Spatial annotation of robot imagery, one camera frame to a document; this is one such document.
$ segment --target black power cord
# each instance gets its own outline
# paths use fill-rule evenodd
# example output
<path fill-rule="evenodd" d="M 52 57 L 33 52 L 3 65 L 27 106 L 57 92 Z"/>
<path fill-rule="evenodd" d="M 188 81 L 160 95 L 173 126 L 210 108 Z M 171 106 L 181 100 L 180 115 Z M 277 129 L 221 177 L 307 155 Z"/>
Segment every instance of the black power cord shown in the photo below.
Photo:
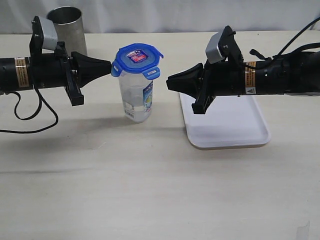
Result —
<path fill-rule="evenodd" d="M 309 27 L 311 27 L 313 24 L 317 23 L 318 21 L 320 21 L 320 17 L 316 18 L 315 20 L 313 20 L 312 22 L 310 22 L 307 26 L 305 26 L 301 31 L 299 31 L 283 48 L 282 50 L 276 55 L 273 57 L 273 59 L 266 63 L 264 66 L 261 66 L 261 67 L 254 67 L 254 66 L 250 66 L 250 65 L 247 65 L 247 64 L 243 64 L 243 66 L 245 66 L 246 68 L 248 69 L 253 69 L 253 70 L 261 70 L 261 69 L 265 69 L 269 66 L 271 66 L 272 64 L 275 63 L 275 61 L 281 56 L 281 54 L 284 53 L 284 51 L 301 35 L 303 34 L 306 30 L 308 30 Z"/>
<path fill-rule="evenodd" d="M 9 94 L 14 94 L 18 97 L 18 102 L 16 103 L 15 107 L 14 107 L 14 115 L 17 119 L 19 120 L 22 120 L 22 121 L 27 121 L 27 120 L 31 120 L 33 118 L 35 118 L 41 111 L 42 109 L 42 103 L 52 112 L 52 114 L 54 115 L 55 117 L 55 121 L 53 124 L 49 125 L 49 126 L 46 126 L 46 127 L 43 127 L 43 128 L 40 128 L 40 129 L 37 129 L 37 130 L 32 130 L 32 131 L 15 131 L 15 130 L 6 130 L 6 129 L 0 129 L 0 133 L 9 133 L 9 134 L 36 134 L 36 133 L 40 133 L 40 132 L 43 132 L 45 130 L 48 130 L 52 127 L 54 127 L 55 125 L 58 124 L 59 122 L 59 117 L 58 117 L 58 114 L 56 113 L 56 111 L 49 105 L 49 103 L 45 100 L 45 98 L 42 96 L 42 94 L 40 93 L 37 85 L 34 83 L 34 80 L 33 80 L 33 75 L 32 75 L 32 70 L 30 69 L 30 75 L 31 75 L 31 82 L 33 84 L 33 87 L 34 87 L 34 90 L 36 92 L 36 94 L 38 95 L 38 99 L 39 99 L 39 104 L 38 104 L 38 107 L 37 109 L 35 110 L 35 112 L 29 116 L 29 117 L 26 117 L 26 118 L 21 118 L 18 113 L 17 113 L 17 108 L 18 108 L 18 105 L 21 101 L 21 95 L 14 91 L 14 92 L 10 92 Z"/>

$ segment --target plastic container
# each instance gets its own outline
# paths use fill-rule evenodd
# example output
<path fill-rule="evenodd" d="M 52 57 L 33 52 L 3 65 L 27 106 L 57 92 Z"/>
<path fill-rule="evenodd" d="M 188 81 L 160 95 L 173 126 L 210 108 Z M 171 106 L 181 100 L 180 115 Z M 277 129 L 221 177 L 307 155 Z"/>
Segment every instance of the plastic container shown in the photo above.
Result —
<path fill-rule="evenodd" d="M 134 43 L 120 48 L 111 75 L 118 77 L 125 115 L 142 123 L 151 114 L 153 80 L 160 76 L 158 64 L 164 56 L 151 45 Z"/>

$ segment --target white wall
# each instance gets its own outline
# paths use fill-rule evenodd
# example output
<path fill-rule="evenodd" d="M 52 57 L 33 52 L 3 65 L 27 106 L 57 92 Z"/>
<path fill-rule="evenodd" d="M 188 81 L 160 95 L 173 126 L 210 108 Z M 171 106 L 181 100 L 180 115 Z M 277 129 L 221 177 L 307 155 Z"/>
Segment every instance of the white wall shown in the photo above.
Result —
<path fill-rule="evenodd" d="M 300 30 L 320 14 L 320 0 L 0 0 L 0 33 L 60 6 L 80 8 L 87 33 Z"/>

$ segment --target product label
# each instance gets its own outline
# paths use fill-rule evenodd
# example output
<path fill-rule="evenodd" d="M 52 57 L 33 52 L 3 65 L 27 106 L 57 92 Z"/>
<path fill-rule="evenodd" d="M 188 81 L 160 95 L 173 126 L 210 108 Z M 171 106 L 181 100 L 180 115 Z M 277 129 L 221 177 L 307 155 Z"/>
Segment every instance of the product label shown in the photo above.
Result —
<path fill-rule="evenodd" d="M 19 88 L 27 88 L 30 86 L 27 64 L 24 57 L 14 58 L 16 77 L 18 79 Z"/>
<path fill-rule="evenodd" d="M 143 89 L 143 103 L 145 113 L 148 113 L 151 110 L 153 87 L 154 83 L 152 81 L 145 89 Z"/>
<path fill-rule="evenodd" d="M 132 51 L 132 52 L 128 53 L 126 56 L 135 64 L 141 63 L 141 62 L 147 60 L 147 58 L 148 58 L 148 55 L 140 49 Z"/>
<path fill-rule="evenodd" d="M 251 67 L 256 67 L 255 61 L 249 61 L 246 63 Z M 245 81 L 245 94 L 254 95 L 256 94 L 256 70 L 245 67 L 244 73 L 244 81 Z"/>

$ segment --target warning label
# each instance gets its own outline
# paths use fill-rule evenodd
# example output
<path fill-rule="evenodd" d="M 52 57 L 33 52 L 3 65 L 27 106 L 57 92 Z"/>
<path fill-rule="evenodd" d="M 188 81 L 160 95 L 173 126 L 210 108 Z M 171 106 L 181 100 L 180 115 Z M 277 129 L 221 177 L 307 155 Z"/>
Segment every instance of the warning label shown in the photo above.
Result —
<path fill-rule="evenodd" d="M 14 59 L 15 62 L 15 71 L 16 76 L 18 78 L 18 84 L 20 88 L 27 88 L 30 86 L 28 72 L 27 72 L 27 64 L 24 57 L 16 57 Z"/>
<path fill-rule="evenodd" d="M 249 61 L 246 64 L 250 67 L 256 67 L 255 61 Z M 245 94 L 256 94 L 256 70 L 245 67 L 244 81 Z"/>

